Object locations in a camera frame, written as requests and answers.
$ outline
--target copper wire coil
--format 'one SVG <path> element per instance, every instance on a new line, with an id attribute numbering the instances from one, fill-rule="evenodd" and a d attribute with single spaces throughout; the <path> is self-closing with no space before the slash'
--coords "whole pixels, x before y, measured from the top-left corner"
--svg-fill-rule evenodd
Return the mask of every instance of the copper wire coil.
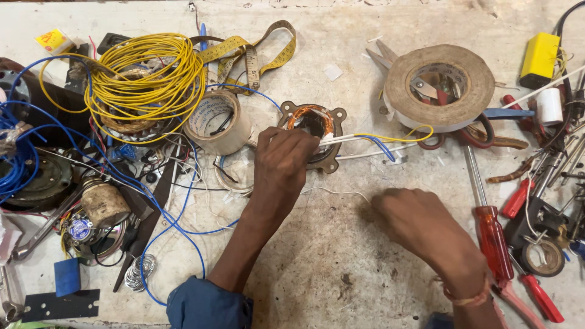
<path id="1" fill-rule="evenodd" d="M 292 113 L 292 116 L 288 119 L 287 122 L 287 129 L 294 129 L 294 123 L 297 121 L 298 118 L 302 117 L 303 115 L 307 115 L 310 113 L 314 113 L 314 111 L 318 111 L 325 116 L 321 116 L 316 114 L 323 125 L 323 136 L 333 133 L 333 118 L 331 114 L 326 109 L 323 109 L 317 105 L 306 105 L 303 107 L 299 107 L 296 111 Z"/>

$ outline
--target blue pen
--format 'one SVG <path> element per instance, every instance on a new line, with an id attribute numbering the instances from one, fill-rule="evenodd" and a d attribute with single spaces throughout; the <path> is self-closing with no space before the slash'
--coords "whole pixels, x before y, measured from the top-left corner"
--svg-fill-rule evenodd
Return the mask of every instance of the blue pen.
<path id="1" fill-rule="evenodd" d="M 205 28 L 205 23 L 201 23 L 201 33 L 199 34 L 200 36 L 206 36 L 207 35 L 207 29 Z M 207 49 L 207 41 L 202 41 L 201 42 L 201 51 L 204 51 Z"/>

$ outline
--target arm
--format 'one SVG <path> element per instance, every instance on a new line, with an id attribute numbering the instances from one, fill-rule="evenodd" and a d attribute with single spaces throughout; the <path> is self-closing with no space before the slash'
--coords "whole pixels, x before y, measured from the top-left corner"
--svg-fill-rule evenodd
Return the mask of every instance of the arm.
<path id="1" fill-rule="evenodd" d="M 387 189 L 373 198 L 372 206 L 381 215 L 380 228 L 435 270 L 454 298 L 482 292 L 491 275 L 486 259 L 434 193 Z M 504 328 L 491 297 L 479 306 L 454 307 L 453 313 L 458 329 Z"/>
<path id="2" fill-rule="evenodd" d="M 293 210 L 307 178 L 307 160 L 319 138 L 269 127 L 258 136 L 254 192 L 208 280 L 241 293 L 260 251 Z"/>
<path id="3" fill-rule="evenodd" d="M 252 326 L 253 301 L 242 295 L 262 247 L 291 212 L 307 175 L 307 159 L 319 138 L 270 127 L 258 137 L 254 193 L 207 280 L 190 277 L 168 296 L 173 328 Z"/>

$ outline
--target blue sleeve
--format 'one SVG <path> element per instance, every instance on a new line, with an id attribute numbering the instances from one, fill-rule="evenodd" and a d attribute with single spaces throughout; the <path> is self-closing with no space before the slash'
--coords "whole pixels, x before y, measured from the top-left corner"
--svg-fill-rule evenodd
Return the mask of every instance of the blue sleeve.
<path id="1" fill-rule="evenodd" d="M 167 300 L 171 329 L 250 329 L 254 301 L 191 276 Z"/>

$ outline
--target white capacitor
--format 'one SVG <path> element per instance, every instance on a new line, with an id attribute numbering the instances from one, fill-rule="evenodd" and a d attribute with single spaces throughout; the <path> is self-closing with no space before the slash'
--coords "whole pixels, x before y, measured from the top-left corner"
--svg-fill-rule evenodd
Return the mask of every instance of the white capacitor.
<path id="1" fill-rule="evenodd" d="M 536 117 L 543 126 L 552 126 L 563 122 L 563 108 L 560 104 L 558 88 L 548 88 L 536 96 Z"/>

